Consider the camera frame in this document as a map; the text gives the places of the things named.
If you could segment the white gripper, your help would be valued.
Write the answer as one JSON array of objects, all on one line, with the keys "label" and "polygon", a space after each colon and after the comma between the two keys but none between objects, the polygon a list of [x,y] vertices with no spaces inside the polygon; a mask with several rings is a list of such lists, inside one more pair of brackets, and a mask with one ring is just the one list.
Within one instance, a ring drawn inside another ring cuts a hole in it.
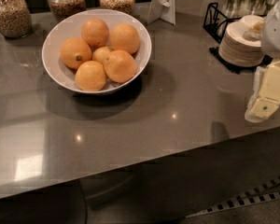
[{"label": "white gripper", "polygon": [[280,107],[280,0],[267,14],[248,28],[243,38],[261,40],[262,52],[273,58],[266,67],[258,67],[254,75],[253,94],[248,102],[245,119],[263,122]]}]

